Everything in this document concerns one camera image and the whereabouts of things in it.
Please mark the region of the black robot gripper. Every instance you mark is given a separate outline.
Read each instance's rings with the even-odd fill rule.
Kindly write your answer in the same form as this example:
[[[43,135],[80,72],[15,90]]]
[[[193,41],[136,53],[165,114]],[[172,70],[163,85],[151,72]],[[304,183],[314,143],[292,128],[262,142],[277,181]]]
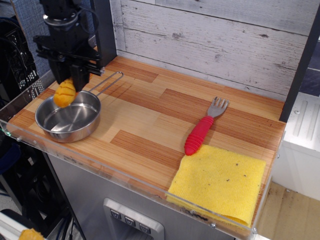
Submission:
[[[76,92],[80,92],[90,81],[90,73],[102,75],[102,56],[89,45],[91,33],[87,29],[84,13],[72,13],[58,19],[43,15],[49,35],[36,35],[37,54],[51,61],[51,71],[58,84],[73,80]]]

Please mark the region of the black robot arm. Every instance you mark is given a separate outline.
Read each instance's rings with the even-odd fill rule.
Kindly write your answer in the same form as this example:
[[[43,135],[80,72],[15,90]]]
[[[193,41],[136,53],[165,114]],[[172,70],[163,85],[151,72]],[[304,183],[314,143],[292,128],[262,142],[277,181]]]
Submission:
[[[98,23],[97,14],[80,0],[42,0],[43,21],[49,35],[36,35],[39,57],[47,59],[58,84],[71,78],[76,92],[90,81],[90,74],[102,75],[102,56],[89,44],[97,29],[90,29],[88,14]]]

